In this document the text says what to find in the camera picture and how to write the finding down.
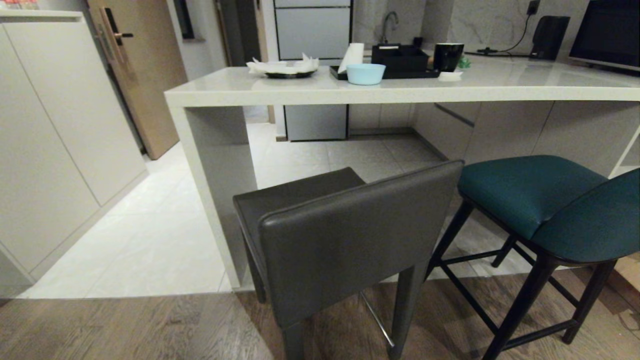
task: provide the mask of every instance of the television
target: television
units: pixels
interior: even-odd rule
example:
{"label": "television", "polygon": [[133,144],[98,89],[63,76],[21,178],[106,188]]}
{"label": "television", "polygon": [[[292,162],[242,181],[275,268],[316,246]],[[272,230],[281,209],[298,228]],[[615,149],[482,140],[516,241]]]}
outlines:
{"label": "television", "polygon": [[640,1],[591,0],[569,58],[640,71]]}

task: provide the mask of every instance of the black speaker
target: black speaker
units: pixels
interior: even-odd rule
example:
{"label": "black speaker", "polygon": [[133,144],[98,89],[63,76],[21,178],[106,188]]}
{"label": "black speaker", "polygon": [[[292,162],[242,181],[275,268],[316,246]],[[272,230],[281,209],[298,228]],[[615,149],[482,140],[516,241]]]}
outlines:
{"label": "black speaker", "polygon": [[538,27],[533,34],[533,49],[531,58],[555,60],[564,38],[564,32],[569,25],[568,16],[543,16],[538,21]]}

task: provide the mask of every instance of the bar stool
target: bar stool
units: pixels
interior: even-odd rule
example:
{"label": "bar stool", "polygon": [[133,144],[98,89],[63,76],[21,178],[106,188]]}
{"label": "bar stool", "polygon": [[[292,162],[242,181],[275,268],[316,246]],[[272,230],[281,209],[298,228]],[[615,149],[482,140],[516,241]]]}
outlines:
{"label": "bar stool", "polygon": [[304,319],[398,273],[391,336],[376,321],[400,357],[461,170],[451,161],[365,184],[345,168],[234,197],[257,297],[271,301],[288,360],[304,358]]}
{"label": "bar stool", "polygon": [[[570,344],[617,260],[640,251],[640,169],[607,180],[557,156],[526,156],[465,167],[458,191],[463,204],[434,251],[426,275],[436,266],[442,268],[494,333],[484,360],[495,359],[504,350],[562,330],[566,330],[563,341]],[[443,260],[443,254],[473,209],[509,233],[504,246]],[[536,259],[518,243],[532,250]],[[492,265],[498,267],[511,249],[533,269],[497,327],[449,265],[495,256]],[[595,267],[580,300],[552,277],[561,265]],[[547,282],[576,307],[572,319],[511,339]]]}

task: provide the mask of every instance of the faucet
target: faucet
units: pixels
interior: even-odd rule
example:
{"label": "faucet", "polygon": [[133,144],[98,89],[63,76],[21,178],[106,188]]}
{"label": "faucet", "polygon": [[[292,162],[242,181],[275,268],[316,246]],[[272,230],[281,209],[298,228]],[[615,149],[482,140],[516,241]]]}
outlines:
{"label": "faucet", "polygon": [[387,39],[387,21],[393,16],[396,20],[391,24],[391,30],[395,30],[398,27],[400,21],[398,20],[398,14],[396,12],[388,12],[387,16],[385,16],[385,20],[382,22],[382,37],[380,38],[380,42],[387,44],[389,40]]}

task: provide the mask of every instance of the tile floor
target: tile floor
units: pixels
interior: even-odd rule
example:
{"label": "tile floor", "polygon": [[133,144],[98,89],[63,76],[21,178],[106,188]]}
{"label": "tile floor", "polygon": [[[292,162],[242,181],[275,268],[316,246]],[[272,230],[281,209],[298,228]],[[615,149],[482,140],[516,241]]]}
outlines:
{"label": "tile floor", "polygon": [[[264,122],[264,108],[248,108],[245,113],[259,188],[346,166],[371,182],[439,161],[412,136],[367,136],[347,142],[275,142],[275,126]],[[147,159],[147,167],[149,177],[19,298],[231,291],[181,144],[157,161]],[[457,202],[459,199],[452,204],[450,215]],[[461,230],[450,254],[498,248],[504,238],[499,228],[474,215]],[[499,269],[483,259],[454,267],[462,277],[529,269],[517,254],[510,254]],[[436,271],[431,278],[443,276]]]}

